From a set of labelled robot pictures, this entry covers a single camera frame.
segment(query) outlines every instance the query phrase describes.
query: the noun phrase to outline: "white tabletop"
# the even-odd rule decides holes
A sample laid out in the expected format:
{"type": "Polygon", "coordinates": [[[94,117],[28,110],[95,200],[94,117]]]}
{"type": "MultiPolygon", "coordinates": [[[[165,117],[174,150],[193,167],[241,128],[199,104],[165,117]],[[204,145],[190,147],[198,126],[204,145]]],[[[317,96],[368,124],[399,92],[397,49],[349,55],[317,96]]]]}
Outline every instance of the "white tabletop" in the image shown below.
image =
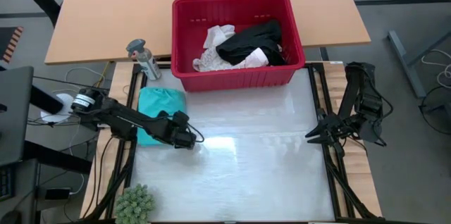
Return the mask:
{"type": "MultiPolygon", "coordinates": [[[[183,90],[170,70],[149,87],[183,90]]],[[[132,186],[148,185],[150,221],[333,220],[308,72],[282,87],[186,93],[205,142],[138,147],[132,186]]]]}

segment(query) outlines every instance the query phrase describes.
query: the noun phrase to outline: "gray bottle cap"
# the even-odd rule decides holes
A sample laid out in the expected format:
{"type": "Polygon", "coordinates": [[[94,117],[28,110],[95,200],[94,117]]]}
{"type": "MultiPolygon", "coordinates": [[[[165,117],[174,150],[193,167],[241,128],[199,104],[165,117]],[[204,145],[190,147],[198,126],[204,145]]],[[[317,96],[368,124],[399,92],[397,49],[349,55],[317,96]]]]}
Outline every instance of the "gray bottle cap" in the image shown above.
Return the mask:
{"type": "Polygon", "coordinates": [[[130,58],[133,55],[134,51],[137,51],[139,53],[144,52],[144,45],[146,44],[146,41],[143,39],[135,39],[131,41],[127,48],[125,48],[128,51],[128,57],[130,58]]]}

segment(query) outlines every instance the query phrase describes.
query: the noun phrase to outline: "orange and black tape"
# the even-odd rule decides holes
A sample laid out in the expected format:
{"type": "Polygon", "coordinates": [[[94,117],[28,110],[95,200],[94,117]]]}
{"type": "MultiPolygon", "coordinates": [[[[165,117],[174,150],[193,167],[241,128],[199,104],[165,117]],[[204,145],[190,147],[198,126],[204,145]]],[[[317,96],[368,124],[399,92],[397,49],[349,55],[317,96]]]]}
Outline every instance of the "orange and black tape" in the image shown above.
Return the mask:
{"type": "Polygon", "coordinates": [[[16,30],[14,30],[13,36],[11,37],[11,40],[9,41],[8,46],[6,47],[5,53],[1,57],[1,60],[9,63],[11,62],[11,59],[13,58],[13,53],[16,50],[16,47],[19,43],[20,36],[22,35],[23,27],[17,27],[16,30]]]}

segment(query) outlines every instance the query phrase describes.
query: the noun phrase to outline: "gray floor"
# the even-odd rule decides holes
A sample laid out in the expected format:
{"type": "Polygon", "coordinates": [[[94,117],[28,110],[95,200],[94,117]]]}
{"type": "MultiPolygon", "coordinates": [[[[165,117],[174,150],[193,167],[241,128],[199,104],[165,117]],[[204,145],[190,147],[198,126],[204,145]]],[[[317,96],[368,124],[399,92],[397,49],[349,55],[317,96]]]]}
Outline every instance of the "gray floor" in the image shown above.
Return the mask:
{"type": "MultiPolygon", "coordinates": [[[[417,4],[402,6],[360,6],[359,11],[372,39],[370,45],[342,46],[328,48],[331,60],[351,62],[364,61],[376,65],[376,85],[379,91],[395,107],[394,113],[383,123],[383,138],[386,148],[368,145],[369,160],[376,191],[383,215],[391,220],[424,223],[451,223],[451,138],[435,132],[424,122],[418,109],[421,103],[413,95],[407,77],[402,71],[394,51],[386,40],[388,30],[396,30],[408,51],[414,51],[421,40],[440,29],[440,22],[450,15],[451,4],[417,4]]],[[[41,12],[31,0],[0,0],[0,13],[41,12]]],[[[9,68],[34,66],[35,75],[63,79],[66,71],[73,67],[86,66],[101,72],[104,63],[86,65],[46,66],[43,64],[53,27],[47,18],[0,19],[0,27],[23,26],[25,31],[9,68]]],[[[440,47],[451,52],[451,41],[440,47]]],[[[307,60],[320,60],[318,49],[307,49],[307,60]]],[[[432,61],[450,63],[440,55],[431,55],[432,61]]],[[[426,89],[435,87],[435,75],[443,68],[418,65],[426,89]]],[[[107,78],[111,79],[112,70],[107,78]]],[[[98,76],[75,71],[71,80],[92,84],[98,76]]],[[[68,86],[35,80],[34,83],[48,91],[65,89],[68,86]]],[[[449,97],[443,90],[431,99],[449,97]]],[[[31,108],[30,117],[39,114],[31,108]]],[[[448,120],[440,112],[428,117],[431,122],[446,130],[448,120]]],[[[76,131],[76,127],[55,128],[30,127],[27,138],[54,149],[64,149],[76,131]]],[[[80,128],[75,138],[82,142],[94,133],[80,128]]],[[[76,155],[84,156],[83,147],[76,149],[76,155]]],[[[45,168],[43,177],[60,172],[45,168]]],[[[78,188],[81,178],[67,174],[55,180],[52,186],[78,188]]],[[[76,219],[82,202],[81,192],[67,205],[70,218],[76,219]]],[[[62,208],[44,211],[47,223],[67,222],[62,208]]]]}

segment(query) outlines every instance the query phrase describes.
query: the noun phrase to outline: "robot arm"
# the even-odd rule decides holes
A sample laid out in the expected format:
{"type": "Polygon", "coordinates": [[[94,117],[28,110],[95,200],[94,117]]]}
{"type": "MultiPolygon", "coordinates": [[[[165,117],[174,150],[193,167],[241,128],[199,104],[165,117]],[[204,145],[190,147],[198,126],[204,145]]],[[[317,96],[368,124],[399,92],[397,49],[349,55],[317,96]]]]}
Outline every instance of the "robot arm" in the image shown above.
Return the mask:
{"type": "Polygon", "coordinates": [[[345,152],[339,140],[346,137],[386,145],[381,139],[383,102],[382,96],[374,87],[374,66],[354,62],[346,66],[345,72],[347,86],[338,114],[326,115],[322,111],[323,119],[306,135],[319,136],[307,142],[331,145],[340,157],[343,157],[345,152]]]}
{"type": "Polygon", "coordinates": [[[81,89],[71,108],[81,118],[109,125],[113,136],[121,140],[137,140],[137,129],[142,128],[154,139],[175,148],[192,149],[196,142],[196,135],[189,129],[190,118],[181,111],[173,116],[162,111],[150,118],[95,89],[81,89]]]}

